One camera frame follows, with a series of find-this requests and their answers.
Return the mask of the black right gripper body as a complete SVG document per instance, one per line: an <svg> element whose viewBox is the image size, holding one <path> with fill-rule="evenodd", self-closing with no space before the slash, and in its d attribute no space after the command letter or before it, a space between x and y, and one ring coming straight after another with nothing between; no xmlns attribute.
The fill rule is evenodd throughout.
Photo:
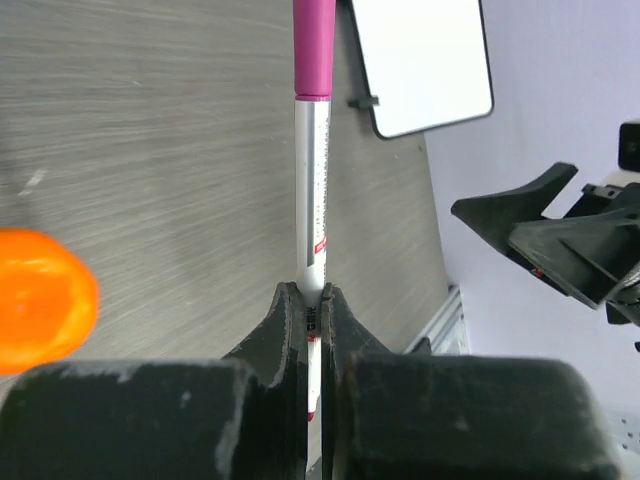
<svg viewBox="0 0 640 480"><path fill-rule="evenodd" d="M639 184L630 183L600 213L522 223L509 245L566 295L612 325L639 323Z"/></svg>

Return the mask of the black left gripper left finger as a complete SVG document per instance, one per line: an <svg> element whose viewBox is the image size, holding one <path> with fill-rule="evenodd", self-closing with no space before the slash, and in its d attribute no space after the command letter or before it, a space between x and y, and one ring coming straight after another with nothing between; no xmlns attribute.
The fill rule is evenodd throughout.
<svg viewBox="0 0 640 480"><path fill-rule="evenodd" d="M63 361L22 374L1 408L5 479L301 479L301 295L220 359Z"/></svg>

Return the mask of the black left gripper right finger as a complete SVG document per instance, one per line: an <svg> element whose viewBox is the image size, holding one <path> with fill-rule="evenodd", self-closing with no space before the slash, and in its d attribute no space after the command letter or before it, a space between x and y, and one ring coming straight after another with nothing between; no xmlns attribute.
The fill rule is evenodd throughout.
<svg viewBox="0 0 640 480"><path fill-rule="evenodd" d="M584 377L557 360L396 354L322 294L326 479L617 479Z"/></svg>

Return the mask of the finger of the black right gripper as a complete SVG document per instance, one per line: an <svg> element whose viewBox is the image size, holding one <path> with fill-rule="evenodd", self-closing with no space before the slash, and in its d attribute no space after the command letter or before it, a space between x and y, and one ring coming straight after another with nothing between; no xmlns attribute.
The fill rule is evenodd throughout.
<svg viewBox="0 0 640 480"><path fill-rule="evenodd" d="M523 222L543 220L543 211L578 169L558 162L524 186L499 193L456 200L451 213L499 253L509 253L509 236Z"/></svg>

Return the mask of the small white whiteboard black frame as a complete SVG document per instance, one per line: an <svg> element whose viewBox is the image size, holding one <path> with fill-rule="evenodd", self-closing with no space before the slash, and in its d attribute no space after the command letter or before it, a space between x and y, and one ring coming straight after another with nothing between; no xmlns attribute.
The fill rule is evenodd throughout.
<svg viewBox="0 0 640 480"><path fill-rule="evenodd" d="M477 0L349 1L373 130L395 139L488 116L494 95Z"/></svg>

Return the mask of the white marker with magenta cap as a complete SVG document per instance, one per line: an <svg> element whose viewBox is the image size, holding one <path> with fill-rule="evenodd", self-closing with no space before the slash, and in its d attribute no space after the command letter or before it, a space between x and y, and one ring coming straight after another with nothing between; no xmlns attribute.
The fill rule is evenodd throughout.
<svg viewBox="0 0 640 480"><path fill-rule="evenodd" d="M326 285L329 130L336 3L293 3L296 285L304 299L307 416L321 393L321 303Z"/></svg>

